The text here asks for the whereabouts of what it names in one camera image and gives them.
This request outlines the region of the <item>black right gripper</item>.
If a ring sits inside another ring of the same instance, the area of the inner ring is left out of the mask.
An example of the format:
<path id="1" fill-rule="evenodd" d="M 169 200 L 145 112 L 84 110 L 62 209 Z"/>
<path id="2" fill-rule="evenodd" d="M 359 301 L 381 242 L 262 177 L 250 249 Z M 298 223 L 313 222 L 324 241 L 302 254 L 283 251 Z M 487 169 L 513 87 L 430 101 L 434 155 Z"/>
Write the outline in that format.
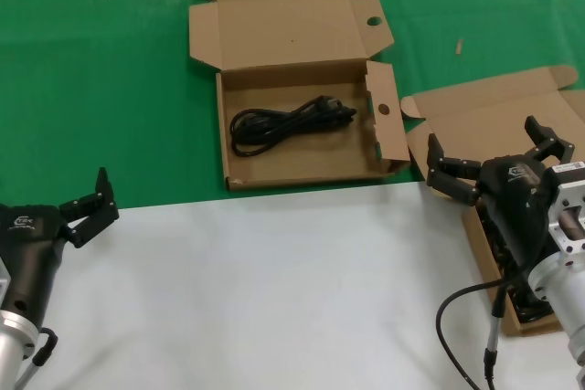
<path id="1" fill-rule="evenodd" d="M 484 164 L 445 156 L 437 136 L 430 134 L 426 182 L 467 206 L 474 206 L 482 193 L 488 215 L 516 264 L 534 267 L 550 254 L 547 199 L 538 194 L 546 170 L 541 162 L 553 156 L 560 164 L 570 163 L 574 145 L 534 116 L 526 118 L 525 131 L 534 144 L 525 156 L 497 157 Z"/>

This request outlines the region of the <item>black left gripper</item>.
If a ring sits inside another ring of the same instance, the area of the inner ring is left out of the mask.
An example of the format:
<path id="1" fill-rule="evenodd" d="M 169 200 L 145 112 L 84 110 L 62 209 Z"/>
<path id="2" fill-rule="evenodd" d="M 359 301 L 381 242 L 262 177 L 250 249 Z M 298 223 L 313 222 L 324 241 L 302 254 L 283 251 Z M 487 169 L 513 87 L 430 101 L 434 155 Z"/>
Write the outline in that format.
<path id="1" fill-rule="evenodd" d="M 120 217 L 112 183 L 101 167 L 93 194 L 55 206 L 1 206 L 1 259 L 10 282 L 1 309 L 46 315 L 65 238 L 82 248 Z"/>

